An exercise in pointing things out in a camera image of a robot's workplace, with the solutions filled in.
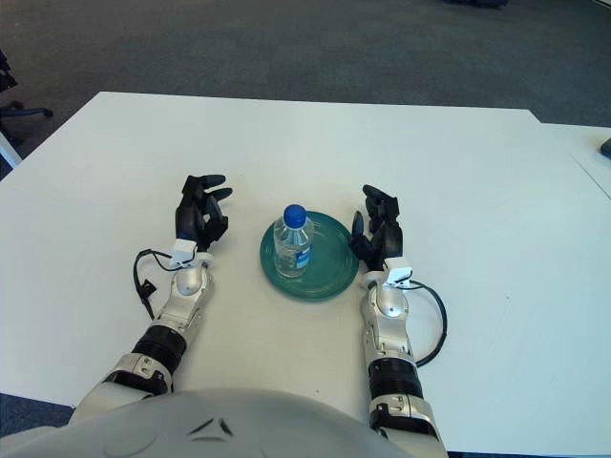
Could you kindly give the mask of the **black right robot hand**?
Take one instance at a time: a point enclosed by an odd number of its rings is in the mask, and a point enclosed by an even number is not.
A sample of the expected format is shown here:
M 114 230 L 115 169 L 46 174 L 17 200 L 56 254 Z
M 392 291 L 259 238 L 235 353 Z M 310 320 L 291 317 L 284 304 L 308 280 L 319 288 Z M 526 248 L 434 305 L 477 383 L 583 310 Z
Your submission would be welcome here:
M 381 271 L 385 259 L 403 256 L 403 232 L 397 221 L 400 215 L 398 199 L 367 184 L 363 186 L 363 192 L 366 196 L 371 238 L 365 235 L 362 213 L 356 211 L 348 246 L 369 271 Z

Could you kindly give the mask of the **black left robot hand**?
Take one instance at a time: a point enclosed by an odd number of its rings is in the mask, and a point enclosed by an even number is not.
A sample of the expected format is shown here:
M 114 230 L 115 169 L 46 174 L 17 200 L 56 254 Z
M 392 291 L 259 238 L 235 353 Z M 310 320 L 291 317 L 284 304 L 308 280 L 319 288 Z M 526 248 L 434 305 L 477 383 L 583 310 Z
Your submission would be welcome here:
M 188 176 L 175 213 L 176 238 L 194 241 L 198 252 L 207 252 L 228 229 L 219 202 L 232 194 L 224 175 Z

